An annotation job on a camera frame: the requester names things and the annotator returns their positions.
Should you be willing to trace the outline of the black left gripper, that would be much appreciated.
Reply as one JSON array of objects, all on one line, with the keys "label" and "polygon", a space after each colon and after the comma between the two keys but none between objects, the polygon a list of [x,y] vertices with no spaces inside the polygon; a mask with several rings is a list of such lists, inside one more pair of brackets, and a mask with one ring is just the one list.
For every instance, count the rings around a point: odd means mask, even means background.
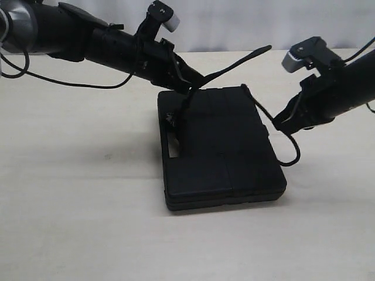
[{"label": "black left gripper", "polygon": [[134,75],[162,88],[172,88],[180,94],[188,91],[204,76],[174,53],[175,45],[166,39],[160,42],[136,38]]}]

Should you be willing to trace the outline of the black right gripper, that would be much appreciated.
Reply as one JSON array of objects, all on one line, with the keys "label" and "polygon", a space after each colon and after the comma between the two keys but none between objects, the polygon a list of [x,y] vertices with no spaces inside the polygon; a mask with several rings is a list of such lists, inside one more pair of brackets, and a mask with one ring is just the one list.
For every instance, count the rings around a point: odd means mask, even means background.
[{"label": "black right gripper", "polygon": [[312,74],[300,82],[301,92],[287,103],[274,118],[277,130],[292,135],[302,129],[331,123],[335,117],[323,113],[327,91],[337,83],[337,75],[327,74],[317,77]]}]

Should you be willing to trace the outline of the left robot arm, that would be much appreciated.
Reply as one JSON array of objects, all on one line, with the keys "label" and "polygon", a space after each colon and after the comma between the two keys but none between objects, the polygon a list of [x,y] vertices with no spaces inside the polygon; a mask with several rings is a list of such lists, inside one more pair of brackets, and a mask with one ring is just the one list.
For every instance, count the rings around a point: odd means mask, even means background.
[{"label": "left robot arm", "polygon": [[155,40],[161,26],[174,32],[178,24],[173,9],[161,1],[152,1],[133,35],[123,25],[65,2],[1,1],[1,48],[11,54],[92,61],[184,94],[203,76],[173,51],[171,42]]}]

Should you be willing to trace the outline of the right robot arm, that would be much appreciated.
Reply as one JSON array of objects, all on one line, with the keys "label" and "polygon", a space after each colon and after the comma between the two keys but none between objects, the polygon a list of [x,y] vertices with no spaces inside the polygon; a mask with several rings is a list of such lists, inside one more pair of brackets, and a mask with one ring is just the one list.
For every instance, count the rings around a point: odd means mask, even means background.
[{"label": "right robot arm", "polygon": [[292,135],[328,124],[374,101],[374,50],[354,62],[300,82],[301,90],[273,119],[277,130]]}]

